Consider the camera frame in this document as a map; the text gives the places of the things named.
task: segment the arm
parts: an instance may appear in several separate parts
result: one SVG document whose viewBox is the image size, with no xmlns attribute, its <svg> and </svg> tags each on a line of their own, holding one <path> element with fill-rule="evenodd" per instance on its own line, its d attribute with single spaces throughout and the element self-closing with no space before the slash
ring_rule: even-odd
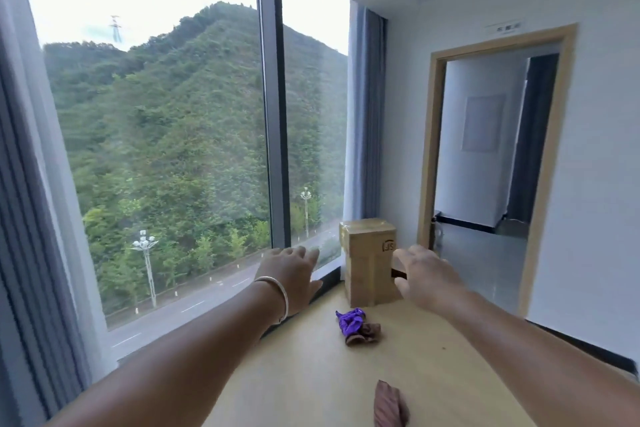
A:
<svg viewBox="0 0 640 427">
<path fill-rule="evenodd" d="M 304 309 L 322 285 L 310 282 L 318 250 L 272 250 L 256 277 L 276 278 L 289 313 Z M 94 384 L 49 427 L 200 427 L 229 377 L 284 314 L 280 289 L 254 282 L 224 304 L 150 344 Z"/>
<path fill-rule="evenodd" d="M 414 245 L 396 250 L 406 299 L 462 333 L 539 427 L 640 425 L 640 386 L 465 288 L 448 262 Z"/>
</svg>

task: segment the large glass window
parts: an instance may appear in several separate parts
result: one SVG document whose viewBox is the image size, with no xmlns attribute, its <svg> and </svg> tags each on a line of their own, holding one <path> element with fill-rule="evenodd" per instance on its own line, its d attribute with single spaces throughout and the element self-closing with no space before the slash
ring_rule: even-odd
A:
<svg viewBox="0 0 640 427">
<path fill-rule="evenodd" d="M 30 2 L 122 358 L 247 286 L 270 246 L 256 0 Z"/>
<path fill-rule="evenodd" d="M 291 241 L 339 257 L 349 0 L 282 0 Z"/>
</svg>

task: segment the road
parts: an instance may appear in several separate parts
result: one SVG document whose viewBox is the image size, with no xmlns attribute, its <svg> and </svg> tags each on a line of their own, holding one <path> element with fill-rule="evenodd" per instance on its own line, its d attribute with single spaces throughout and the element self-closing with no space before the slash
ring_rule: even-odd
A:
<svg viewBox="0 0 640 427">
<path fill-rule="evenodd" d="M 335 235 L 335 230 L 325 230 L 300 243 L 308 248 L 320 246 Z M 213 282 L 210 286 L 154 310 L 124 326 L 108 332 L 113 358 L 119 360 L 155 341 L 160 336 L 188 323 L 206 311 L 230 299 L 251 284 L 260 259 L 248 267 Z"/>
</svg>

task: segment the bangle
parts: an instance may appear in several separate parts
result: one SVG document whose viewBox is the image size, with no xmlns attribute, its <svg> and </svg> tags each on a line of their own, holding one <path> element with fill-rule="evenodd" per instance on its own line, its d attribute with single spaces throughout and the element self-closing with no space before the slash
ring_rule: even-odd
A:
<svg viewBox="0 0 640 427">
<path fill-rule="evenodd" d="M 268 275 L 263 275 L 262 277 L 258 277 L 257 279 L 254 280 L 254 282 L 271 282 L 272 284 L 275 284 L 276 286 L 278 286 L 278 288 L 280 289 L 280 292 L 282 293 L 282 296 L 284 297 L 284 316 L 278 319 L 278 322 L 276 324 L 282 323 L 282 321 L 284 321 L 289 315 L 289 296 L 287 295 L 287 291 L 284 290 L 284 286 L 280 283 L 278 279 L 269 277 Z"/>
</svg>

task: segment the cardboard box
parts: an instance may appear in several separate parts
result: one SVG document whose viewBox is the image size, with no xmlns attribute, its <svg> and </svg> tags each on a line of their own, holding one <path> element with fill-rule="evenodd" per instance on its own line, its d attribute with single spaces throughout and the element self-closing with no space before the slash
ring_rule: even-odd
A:
<svg viewBox="0 0 640 427">
<path fill-rule="evenodd" d="M 350 307 L 367 307 L 400 298 L 391 278 L 396 227 L 379 218 L 340 223 L 346 253 L 344 281 Z"/>
</svg>

